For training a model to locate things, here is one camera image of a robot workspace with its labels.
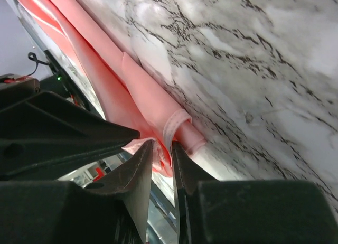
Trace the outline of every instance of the pink cloth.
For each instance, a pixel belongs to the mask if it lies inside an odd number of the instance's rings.
[[[205,143],[191,117],[108,35],[76,0],[18,0],[89,78],[106,119],[140,131],[124,150],[154,140],[153,170],[172,176],[174,137],[192,155]]]

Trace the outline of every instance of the black cable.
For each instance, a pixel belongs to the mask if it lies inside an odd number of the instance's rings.
[[[28,53],[28,59],[34,61],[36,63],[36,66],[35,66],[35,70],[31,74],[26,75],[26,77],[28,77],[30,75],[33,75],[36,72],[36,70],[37,70],[37,68],[39,66],[39,63],[43,64],[43,65],[49,65],[49,63],[46,63],[46,62],[43,62],[43,61],[37,59],[36,54],[33,53],[33,52],[29,52]]]

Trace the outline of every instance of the marble surface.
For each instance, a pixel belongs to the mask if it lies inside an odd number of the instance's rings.
[[[208,172],[309,180],[338,212],[338,0],[78,1],[192,115]]]

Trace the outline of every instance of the gray veining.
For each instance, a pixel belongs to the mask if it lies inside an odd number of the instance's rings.
[[[305,179],[338,212],[338,0],[78,0],[193,117],[223,180]]]

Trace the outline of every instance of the gray wall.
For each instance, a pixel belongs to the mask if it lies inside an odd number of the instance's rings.
[[[35,52],[40,60],[45,60],[6,0],[0,0],[0,75],[27,75],[33,72],[35,63],[27,58],[29,52]],[[32,76],[42,80],[50,75],[48,67],[39,65]]]

